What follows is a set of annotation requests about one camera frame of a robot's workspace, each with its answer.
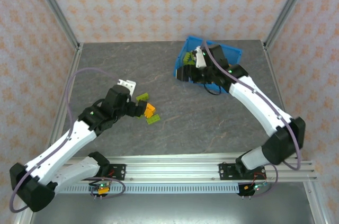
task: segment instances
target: patterned wallpaper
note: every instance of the patterned wallpaper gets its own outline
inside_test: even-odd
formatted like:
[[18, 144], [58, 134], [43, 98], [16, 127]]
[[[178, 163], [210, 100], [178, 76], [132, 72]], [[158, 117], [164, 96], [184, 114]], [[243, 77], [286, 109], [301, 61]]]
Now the patterned wallpaper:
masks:
[[1, 223], [13, 223], [9, 169], [46, 147], [73, 54], [45, 0], [0, 0]]
[[265, 40], [286, 0], [57, 0], [80, 42]]
[[306, 120], [302, 154], [315, 160], [338, 220], [339, 0], [298, 0], [270, 56], [287, 110]]

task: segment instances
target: black mounting bracket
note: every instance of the black mounting bracket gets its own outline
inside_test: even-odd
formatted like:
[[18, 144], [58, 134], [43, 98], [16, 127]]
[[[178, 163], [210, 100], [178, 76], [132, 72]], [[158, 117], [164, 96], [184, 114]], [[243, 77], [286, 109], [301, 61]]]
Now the black mounting bracket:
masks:
[[109, 174], [111, 174], [111, 178], [124, 181], [126, 175], [126, 164], [110, 164]]
[[235, 163], [226, 163], [223, 162], [219, 164], [219, 176], [220, 180], [229, 181], [229, 180], [253, 180], [254, 179], [254, 173], [266, 173], [266, 170], [264, 167], [257, 167], [251, 172], [248, 172], [246, 174], [240, 174], [236, 170], [236, 164]]

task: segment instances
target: blue plastic bin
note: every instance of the blue plastic bin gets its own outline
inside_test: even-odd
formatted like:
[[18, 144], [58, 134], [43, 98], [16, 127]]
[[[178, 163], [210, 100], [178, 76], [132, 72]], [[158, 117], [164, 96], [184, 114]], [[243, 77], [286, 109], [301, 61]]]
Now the blue plastic bin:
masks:
[[[207, 40], [206, 43], [207, 45], [219, 44], [217, 42], [210, 41], [210, 40]], [[201, 46], [201, 45], [202, 45], [202, 39], [195, 37], [195, 36], [188, 36], [183, 48], [180, 51], [178, 58], [176, 59], [175, 66], [174, 66], [174, 72], [173, 72], [174, 77], [175, 77], [176, 70], [184, 65], [183, 59], [185, 57], [186, 52], [190, 52], [196, 49], [197, 46]], [[233, 65], [233, 64], [238, 64], [240, 62], [240, 58], [243, 53], [241, 49], [233, 48], [233, 47], [226, 46], [223, 44], [219, 44], [219, 45], [221, 45], [222, 51], [224, 52], [224, 55], [227, 58], [229, 64]], [[213, 90], [213, 91], [219, 91], [219, 86], [217, 86], [216, 84], [206, 84], [206, 88], [209, 90]], [[226, 91], [223, 88], [221, 89], [221, 92], [226, 93]]]

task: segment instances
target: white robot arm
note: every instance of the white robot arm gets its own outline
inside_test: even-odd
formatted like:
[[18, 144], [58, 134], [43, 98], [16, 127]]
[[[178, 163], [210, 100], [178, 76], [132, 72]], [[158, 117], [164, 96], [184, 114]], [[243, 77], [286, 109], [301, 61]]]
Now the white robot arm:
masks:
[[195, 65], [183, 65], [177, 69], [176, 78], [204, 85], [214, 83], [219, 86], [220, 92], [223, 88], [247, 107], [269, 136], [265, 144], [236, 159], [235, 169], [241, 177], [258, 167], [280, 164], [296, 152], [296, 144], [299, 149], [303, 147], [305, 134], [303, 119], [300, 117], [293, 119], [278, 108], [239, 64], [230, 66], [220, 45], [212, 45], [205, 49], [197, 47], [193, 51], [193, 56]]
[[36, 167], [17, 191], [18, 196], [33, 212], [46, 207], [62, 189], [83, 179], [108, 174], [109, 161], [100, 153], [89, 154], [77, 164], [62, 166], [82, 147], [93, 141], [104, 130], [112, 127], [122, 116], [141, 116], [147, 102], [131, 101], [136, 83], [119, 80], [107, 93], [105, 99], [87, 107], [74, 123], [67, 142], [45, 162], [38, 163], [54, 152], [68, 137], [67, 131], [59, 140], [35, 159], [21, 165], [16, 163], [10, 169], [12, 189], [15, 189], [25, 173]]

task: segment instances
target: marble surface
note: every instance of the marble surface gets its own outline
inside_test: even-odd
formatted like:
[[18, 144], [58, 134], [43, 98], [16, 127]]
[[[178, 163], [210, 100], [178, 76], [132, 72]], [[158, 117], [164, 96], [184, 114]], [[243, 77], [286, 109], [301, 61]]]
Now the marble surface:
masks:
[[[184, 42], [123, 42], [84, 44], [79, 69], [99, 67], [117, 78], [137, 82], [135, 96], [147, 92], [161, 120], [121, 118], [76, 155], [99, 151], [113, 155], [230, 153], [247, 151], [267, 140], [259, 122], [229, 94], [213, 96], [203, 87], [173, 77]], [[281, 106], [259, 40], [220, 41], [243, 50], [240, 64], [257, 86]], [[99, 73], [76, 77], [71, 97], [74, 116], [104, 98], [116, 81]], [[69, 128], [66, 121], [64, 131]]]

